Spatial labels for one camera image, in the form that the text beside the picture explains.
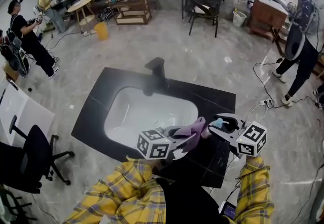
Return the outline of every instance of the purple cloth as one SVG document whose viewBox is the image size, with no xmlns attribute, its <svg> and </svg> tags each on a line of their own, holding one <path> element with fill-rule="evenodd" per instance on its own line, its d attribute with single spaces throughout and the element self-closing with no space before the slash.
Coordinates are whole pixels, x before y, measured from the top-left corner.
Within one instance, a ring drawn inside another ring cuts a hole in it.
<svg viewBox="0 0 324 224">
<path fill-rule="evenodd" d="M 198 118 L 193 124 L 183 127 L 181 129 L 178 129 L 173 136 L 191 136 L 193 133 L 196 133 L 196 135 L 190 139 L 187 142 L 186 147 L 183 148 L 182 152 L 189 152 L 190 150 L 193 150 L 200 140 L 201 132 L 203 131 L 204 125 L 206 123 L 206 120 L 204 117 Z"/>
</svg>

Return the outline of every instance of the black countertop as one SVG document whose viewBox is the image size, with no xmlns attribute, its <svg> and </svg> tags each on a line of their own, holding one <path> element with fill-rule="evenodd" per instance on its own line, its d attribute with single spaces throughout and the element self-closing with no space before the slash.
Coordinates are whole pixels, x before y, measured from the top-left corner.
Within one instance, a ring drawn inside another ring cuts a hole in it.
<svg viewBox="0 0 324 224">
<path fill-rule="evenodd" d="M 143 90 L 151 81 L 150 75 L 114 68 L 104 68 L 91 90 L 72 131 L 72 136 L 95 150 L 120 162 L 130 158 L 142 158 L 130 147 L 109 139 L 104 123 L 118 91 L 124 87 Z M 167 79 L 168 86 L 158 86 L 155 93 L 193 102 L 198 116 L 206 124 L 219 113 L 235 113 L 236 95 L 204 86 Z M 220 188 L 223 183 L 229 157 L 229 145 L 217 138 L 200 139 L 198 146 L 185 157 L 154 174 L 164 178 L 181 180 L 190 178 L 202 186 Z"/>
</svg>

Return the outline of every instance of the white bucket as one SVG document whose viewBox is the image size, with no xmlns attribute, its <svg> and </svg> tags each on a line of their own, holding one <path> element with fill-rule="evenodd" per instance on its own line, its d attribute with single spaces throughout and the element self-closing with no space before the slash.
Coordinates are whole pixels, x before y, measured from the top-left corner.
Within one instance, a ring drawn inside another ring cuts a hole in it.
<svg viewBox="0 0 324 224">
<path fill-rule="evenodd" d="M 233 25 L 236 27 L 242 27 L 245 19 L 247 18 L 247 16 L 239 11 L 234 11 L 234 16 L 233 16 Z"/>
</svg>

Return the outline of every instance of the black faucet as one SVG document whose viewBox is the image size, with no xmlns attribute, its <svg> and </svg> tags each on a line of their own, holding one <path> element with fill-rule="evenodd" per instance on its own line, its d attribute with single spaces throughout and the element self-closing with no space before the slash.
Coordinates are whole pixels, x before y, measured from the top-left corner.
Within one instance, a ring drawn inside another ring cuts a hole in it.
<svg viewBox="0 0 324 224">
<path fill-rule="evenodd" d="M 150 80 L 143 90 L 146 96 L 152 96 L 155 90 L 167 88 L 169 86 L 165 76 L 164 61 L 165 60 L 160 57 L 155 57 L 145 65 L 145 68 L 152 70 Z"/>
</svg>

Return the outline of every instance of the cap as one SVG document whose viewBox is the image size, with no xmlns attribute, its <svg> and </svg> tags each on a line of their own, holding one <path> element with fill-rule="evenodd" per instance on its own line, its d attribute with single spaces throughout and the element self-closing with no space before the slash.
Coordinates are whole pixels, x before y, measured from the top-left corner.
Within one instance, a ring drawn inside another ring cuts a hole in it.
<svg viewBox="0 0 324 224">
<path fill-rule="evenodd" d="M 18 0 L 12 0 L 10 3 L 9 3 L 9 6 L 8 6 L 8 13 L 9 14 L 12 14 L 12 12 L 14 11 L 14 7 L 17 3 L 20 3 Z"/>
</svg>

